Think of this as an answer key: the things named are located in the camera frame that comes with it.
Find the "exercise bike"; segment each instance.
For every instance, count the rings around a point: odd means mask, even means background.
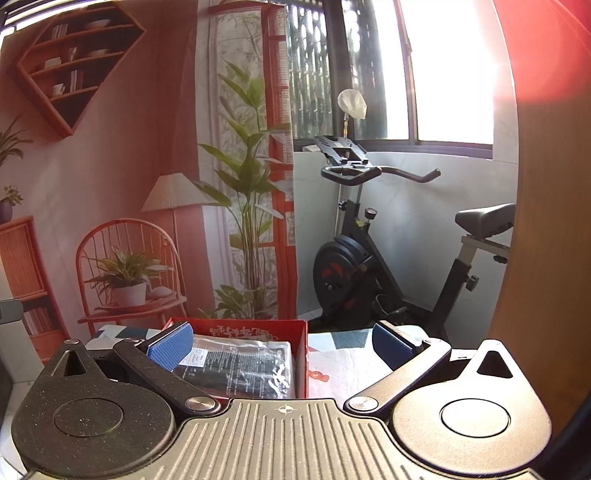
[[[344,212],[340,234],[316,254],[313,281],[323,312],[309,322],[310,331],[367,328],[377,320],[387,319],[398,325],[420,325],[430,336],[446,338],[444,324],[462,288],[472,291],[478,284],[479,279],[469,274],[476,250],[492,253],[499,263],[507,262],[509,247],[487,239],[513,227],[515,204],[464,210],[456,215],[456,223],[468,235],[462,237],[460,254],[435,307],[429,310],[405,297],[369,236],[371,222],[378,212],[366,208],[363,221],[359,219],[359,209],[363,185],[383,173],[428,183],[441,175],[440,170],[418,176],[394,167],[372,165],[365,150],[347,138],[316,137],[315,142],[329,162],[320,174],[341,186],[358,186],[359,190],[355,201],[340,201],[339,189],[337,225],[339,212]]]

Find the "exercise bike seat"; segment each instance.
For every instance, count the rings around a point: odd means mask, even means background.
[[[463,210],[456,213],[456,223],[476,238],[485,239],[513,227],[515,203]]]

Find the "blue grip pad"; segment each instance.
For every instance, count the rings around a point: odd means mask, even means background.
[[[371,341],[374,351],[392,370],[400,368],[418,355],[417,346],[412,345],[379,323],[374,325]]]
[[[193,328],[186,323],[178,330],[165,336],[148,347],[148,358],[166,370],[172,371],[178,363],[191,353]]]

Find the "metal screw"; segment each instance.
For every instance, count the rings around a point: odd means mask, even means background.
[[[217,406],[217,402],[210,397],[191,397],[186,402],[187,408],[193,411],[208,411]]]
[[[378,401],[372,397],[353,397],[348,403],[350,408],[357,411],[370,411],[378,408]]]

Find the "resistance knob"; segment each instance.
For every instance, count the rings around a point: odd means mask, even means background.
[[[365,218],[367,218],[367,220],[373,220],[377,214],[378,214],[378,211],[374,208],[366,208],[365,209]]]

